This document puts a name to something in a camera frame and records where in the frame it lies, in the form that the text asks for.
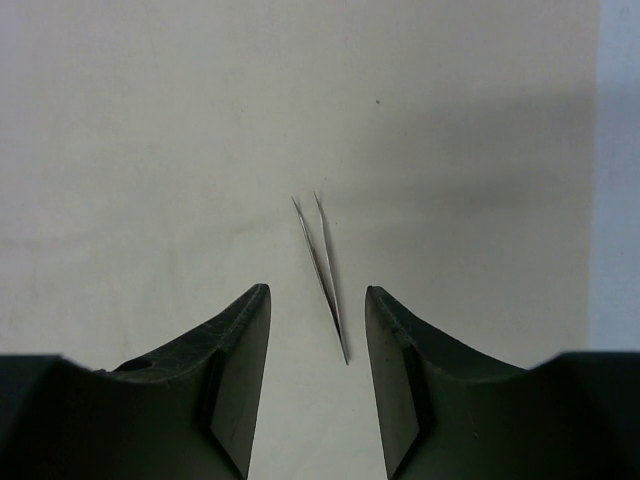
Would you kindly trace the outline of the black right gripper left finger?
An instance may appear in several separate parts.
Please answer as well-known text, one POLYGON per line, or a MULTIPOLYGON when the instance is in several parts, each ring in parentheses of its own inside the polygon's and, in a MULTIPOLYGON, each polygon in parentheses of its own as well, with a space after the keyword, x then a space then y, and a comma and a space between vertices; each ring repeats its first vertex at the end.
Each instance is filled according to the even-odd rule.
POLYGON ((1 359, 5 479, 244 479, 270 332, 268 286, 112 371, 1 359))

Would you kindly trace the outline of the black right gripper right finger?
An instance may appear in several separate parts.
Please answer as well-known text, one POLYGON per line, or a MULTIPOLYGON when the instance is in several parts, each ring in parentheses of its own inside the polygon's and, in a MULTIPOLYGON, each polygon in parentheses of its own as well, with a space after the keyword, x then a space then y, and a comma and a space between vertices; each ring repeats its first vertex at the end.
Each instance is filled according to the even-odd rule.
POLYGON ((365 324, 391 479, 635 479, 639 356, 568 352, 523 369, 462 343, 379 286, 365 324))

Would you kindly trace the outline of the steel tweezers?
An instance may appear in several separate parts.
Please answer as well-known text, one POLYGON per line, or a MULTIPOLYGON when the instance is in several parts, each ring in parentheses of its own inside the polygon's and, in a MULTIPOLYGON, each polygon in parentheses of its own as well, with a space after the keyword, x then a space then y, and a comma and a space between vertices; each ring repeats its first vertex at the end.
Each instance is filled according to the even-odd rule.
POLYGON ((335 278, 334 268, 334 256, 332 253, 332 245, 330 232, 328 228, 328 222, 326 214, 321 201, 321 196, 314 191, 313 197, 316 205, 316 211, 319 219, 319 226, 321 232, 321 243, 315 242, 311 229, 309 228, 302 208, 297 199, 292 196, 291 200, 294 205, 294 209, 297 218, 300 223, 302 235, 310 256, 310 260, 315 272, 318 285, 326 301, 328 310, 331 315, 332 323, 336 331, 336 335, 340 344, 341 353, 344 363, 349 365, 350 353, 348 346, 348 339, 345 333, 342 319, 342 307, 341 299, 339 295, 338 282, 335 278))

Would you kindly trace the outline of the beige cloth wrap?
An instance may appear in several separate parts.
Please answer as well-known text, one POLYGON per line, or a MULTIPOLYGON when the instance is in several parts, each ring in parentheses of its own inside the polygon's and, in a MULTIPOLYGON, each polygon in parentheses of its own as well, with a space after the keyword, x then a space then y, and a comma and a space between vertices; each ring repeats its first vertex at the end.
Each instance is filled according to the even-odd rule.
POLYGON ((384 478, 369 286, 510 364, 588 346, 598 26, 595 1, 3 2, 2 350, 113 369, 266 283, 250 477, 384 478))

